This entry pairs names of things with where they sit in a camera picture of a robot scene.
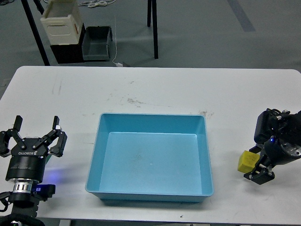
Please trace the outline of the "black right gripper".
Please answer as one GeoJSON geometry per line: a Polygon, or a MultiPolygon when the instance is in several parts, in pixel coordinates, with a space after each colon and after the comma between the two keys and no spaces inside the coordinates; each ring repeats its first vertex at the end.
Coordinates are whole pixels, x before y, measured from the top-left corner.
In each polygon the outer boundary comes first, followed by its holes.
{"type": "Polygon", "coordinates": [[[275,178],[272,168],[277,165],[285,165],[301,158],[301,147],[291,144],[283,139],[272,136],[264,144],[256,144],[250,148],[252,153],[260,153],[266,157],[263,164],[257,164],[255,168],[244,174],[244,178],[258,185],[265,184],[275,178]]]}

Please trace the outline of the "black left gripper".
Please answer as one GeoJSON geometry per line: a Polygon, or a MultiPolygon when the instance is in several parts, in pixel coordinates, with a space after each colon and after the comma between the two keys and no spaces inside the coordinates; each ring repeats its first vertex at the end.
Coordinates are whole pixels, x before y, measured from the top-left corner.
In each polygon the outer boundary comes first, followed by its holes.
{"type": "Polygon", "coordinates": [[[43,181],[47,156],[62,157],[67,141],[67,135],[59,125],[59,117],[54,116],[50,132],[41,138],[24,138],[19,135],[22,117],[16,116],[14,126],[0,132],[0,155],[7,157],[12,154],[6,174],[7,181],[17,179],[32,180],[35,183],[43,181]],[[9,141],[13,138],[16,146],[9,149],[9,141]]]}

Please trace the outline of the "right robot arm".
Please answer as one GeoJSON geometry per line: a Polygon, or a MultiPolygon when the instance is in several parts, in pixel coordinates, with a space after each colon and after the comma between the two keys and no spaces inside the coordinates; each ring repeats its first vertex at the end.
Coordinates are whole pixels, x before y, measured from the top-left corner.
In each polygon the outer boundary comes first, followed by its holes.
{"type": "Polygon", "coordinates": [[[257,119],[255,146],[247,151],[259,156],[244,178],[259,185],[275,178],[272,169],[301,158],[301,113],[267,109],[257,119]]]}

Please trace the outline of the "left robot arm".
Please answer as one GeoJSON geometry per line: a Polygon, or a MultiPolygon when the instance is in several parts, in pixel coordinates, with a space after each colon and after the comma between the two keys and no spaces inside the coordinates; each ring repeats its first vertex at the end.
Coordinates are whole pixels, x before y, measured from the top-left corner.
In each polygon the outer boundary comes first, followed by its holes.
{"type": "Polygon", "coordinates": [[[67,140],[58,116],[43,137],[20,137],[22,121],[20,115],[16,116],[13,128],[0,133],[0,155],[11,156],[6,181],[14,183],[12,191],[0,194],[3,211],[12,205],[11,213],[0,219],[2,226],[44,225],[36,218],[38,205],[55,194],[55,185],[42,184],[45,166],[52,155],[62,157],[67,140]]]}

